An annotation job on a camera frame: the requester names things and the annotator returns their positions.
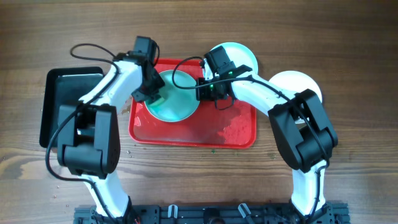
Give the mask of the black rectangular water tray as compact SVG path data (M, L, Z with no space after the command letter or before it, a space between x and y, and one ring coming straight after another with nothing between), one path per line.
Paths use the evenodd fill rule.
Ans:
M58 128L60 105L78 101L104 77L100 67L55 68L48 72L39 144L46 148Z

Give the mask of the red plastic tray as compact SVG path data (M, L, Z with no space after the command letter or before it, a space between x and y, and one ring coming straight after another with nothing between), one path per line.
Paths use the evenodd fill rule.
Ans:
M192 86L203 75L199 60L179 65L178 59L162 58L155 68L159 73L173 70L172 82L179 85ZM169 123L153 117L145 103L133 101L128 131L133 140L144 144L245 149L256 140L256 109L235 101L220 111L212 101L200 101L191 116Z

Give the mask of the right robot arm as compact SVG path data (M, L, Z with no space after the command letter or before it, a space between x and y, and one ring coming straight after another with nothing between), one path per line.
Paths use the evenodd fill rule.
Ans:
M302 72L285 71L282 86L261 78L251 67L212 72L199 78L195 88L200 100L227 96L264 113L270 121L277 149L292 168L292 205L306 219L325 204L323 182L338 136L317 94L314 80Z

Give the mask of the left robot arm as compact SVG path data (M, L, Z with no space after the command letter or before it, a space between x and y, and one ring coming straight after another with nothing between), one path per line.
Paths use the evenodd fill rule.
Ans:
M116 167L121 144L117 113L124 102L157 100L164 81L154 68L153 53L115 55L108 74L76 103L62 105L58 129L50 142L57 144L58 163L71 182L83 182L95 200L95 213L105 222L120 222L131 209Z

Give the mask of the white plate green smear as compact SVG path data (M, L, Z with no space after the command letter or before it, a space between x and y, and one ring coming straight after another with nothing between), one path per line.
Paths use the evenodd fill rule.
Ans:
M305 73L288 70L274 75L268 82L269 85L274 85L273 87L275 89L281 90L287 97L294 96L294 93L301 93L306 89L310 89L317 94L320 102L323 103L320 87L315 80ZM262 109L261 111L268 116L268 111L275 105L284 104L286 102L285 99L275 93L271 99L267 99L266 110Z

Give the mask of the light blue plate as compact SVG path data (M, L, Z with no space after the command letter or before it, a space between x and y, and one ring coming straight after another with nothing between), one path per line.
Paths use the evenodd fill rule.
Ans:
M165 70L159 73L165 82L165 86L159 90L160 96L165 99L164 102L155 107L150 107L149 103L145 102L147 110L153 117L169 123L188 118L200 104L194 89L183 90L173 84L172 72L173 70Z
M249 48L237 42L224 42L222 44L216 45L212 48L212 50L220 46L225 49L229 59L234 62L236 67L239 67L240 65L247 65L248 67L252 68L253 74L258 75L258 62L255 55Z

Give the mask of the green scrubbing sponge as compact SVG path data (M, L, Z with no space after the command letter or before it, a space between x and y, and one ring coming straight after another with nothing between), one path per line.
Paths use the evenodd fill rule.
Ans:
M162 104L163 102L164 102L164 98L163 97L161 97L161 96L157 96L154 100L152 100L150 103L149 103L149 106L150 107L155 107L155 106L159 106L160 104Z

